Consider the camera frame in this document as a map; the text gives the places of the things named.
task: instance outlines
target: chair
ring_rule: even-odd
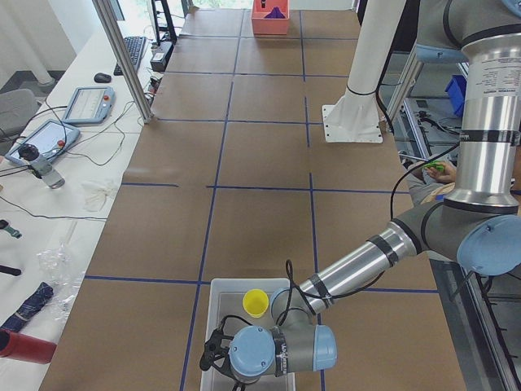
[[[11,141],[22,133],[37,110],[38,102],[31,90],[0,94],[0,140]]]

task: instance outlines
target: black umbrella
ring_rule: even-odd
[[[53,294],[53,290],[48,284],[41,283],[36,292],[24,301],[24,304],[0,328],[19,332],[34,315],[40,312]]]

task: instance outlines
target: person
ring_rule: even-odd
[[[521,196],[521,147],[517,147],[515,152],[514,171],[512,173],[514,183],[511,193],[517,196],[521,204],[521,198],[519,198]],[[443,200],[444,195],[454,189],[458,173],[456,167],[448,160],[438,161],[438,164],[443,165],[443,171],[438,171],[434,167],[418,168],[405,177],[414,205]]]
[[[405,177],[414,205],[442,200],[445,194],[454,189],[456,167],[448,160],[439,161],[438,165],[443,166],[443,171],[435,167],[418,168]]]

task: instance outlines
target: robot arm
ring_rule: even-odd
[[[500,275],[521,262],[521,218],[510,195],[521,121],[521,13],[514,12],[513,3],[421,3],[418,44],[436,50],[438,58],[445,56],[444,48],[462,49],[470,63],[454,190],[443,202],[393,218],[382,233],[299,287],[275,292],[270,300],[277,324],[273,329],[251,325],[235,336],[224,335],[222,328],[214,331],[201,369],[214,366],[236,381],[235,389],[243,389],[263,375],[333,367],[335,338],[327,326],[314,326],[313,316],[404,257],[430,249],[482,275]],[[376,4],[371,1],[368,12]],[[373,26],[362,25],[361,35],[367,29]],[[222,346],[223,340],[231,340],[230,346]],[[215,366],[221,358],[223,365]]]

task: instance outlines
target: label sticker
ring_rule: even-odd
[[[466,99],[516,96],[521,93],[521,57],[486,59],[469,67]]]
[[[161,61],[164,57],[164,53],[155,53],[154,58],[152,58],[152,61]]]

